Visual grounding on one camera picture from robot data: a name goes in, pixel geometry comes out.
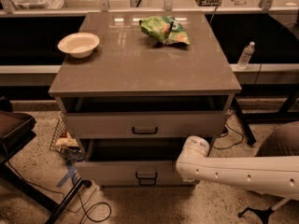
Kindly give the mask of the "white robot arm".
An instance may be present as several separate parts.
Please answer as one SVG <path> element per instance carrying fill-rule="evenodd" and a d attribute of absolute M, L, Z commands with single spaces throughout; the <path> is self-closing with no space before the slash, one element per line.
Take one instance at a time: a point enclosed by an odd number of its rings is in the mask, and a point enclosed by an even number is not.
<path fill-rule="evenodd" d="M 183 181 L 205 180 L 299 200 L 298 156 L 210 158 L 208 151 L 205 139 L 186 139 L 176 162 Z"/>

